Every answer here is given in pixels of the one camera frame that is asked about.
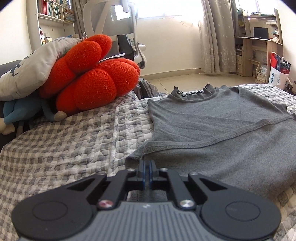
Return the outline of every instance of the checkered blanket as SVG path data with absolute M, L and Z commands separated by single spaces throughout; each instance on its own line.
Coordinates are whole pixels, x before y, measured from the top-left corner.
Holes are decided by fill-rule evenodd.
M 270 85 L 243 85 L 296 112 L 296 97 Z M 125 158 L 152 137 L 147 99 L 133 92 L 104 107 L 49 123 L 40 119 L 0 153 L 0 240 L 15 241 L 11 212 L 22 199 L 96 172 L 114 175 Z M 276 241 L 296 237 L 296 183 L 275 200 L 282 223 Z

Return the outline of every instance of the white bag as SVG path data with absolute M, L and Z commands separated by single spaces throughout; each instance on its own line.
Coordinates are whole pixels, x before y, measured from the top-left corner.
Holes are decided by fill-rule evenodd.
M 274 85 L 274 86 L 283 90 L 285 88 L 286 82 L 288 81 L 289 75 L 283 74 L 271 66 L 270 66 L 270 68 L 271 68 L 271 70 L 270 70 L 268 84 Z

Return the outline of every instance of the drawer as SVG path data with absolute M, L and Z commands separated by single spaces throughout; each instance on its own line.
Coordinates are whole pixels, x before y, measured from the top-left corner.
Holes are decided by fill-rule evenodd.
M 242 64 L 242 56 L 237 55 L 237 64 Z
M 241 64 L 237 64 L 237 72 L 242 74 L 242 65 Z

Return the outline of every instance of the window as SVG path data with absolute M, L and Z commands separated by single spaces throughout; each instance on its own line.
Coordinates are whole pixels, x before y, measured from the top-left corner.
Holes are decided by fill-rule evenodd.
M 130 9 L 128 10 L 128 12 L 124 12 L 122 5 L 115 5 L 114 8 L 115 8 L 117 20 L 131 17 L 131 10 Z
M 235 0 L 237 8 L 242 8 L 249 15 L 253 12 L 261 12 L 265 14 L 274 14 L 277 0 Z
M 159 16 L 189 16 L 196 15 L 199 6 L 198 0 L 137 0 L 139 18 Z M 116 15 L 123 12 L 116 9 Z

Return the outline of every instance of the red plush toy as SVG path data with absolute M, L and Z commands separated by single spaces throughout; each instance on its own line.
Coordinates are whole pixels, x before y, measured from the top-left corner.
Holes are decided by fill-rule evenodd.
M 104 106 L 137 85 L 140 68 L 125 58 L 98 63 L 111 49 L 106 35 L 94 35 L 77 44 L 53 66 L 39 95 L 48 99 L 56 94 L 56 107 L 67 116 Z

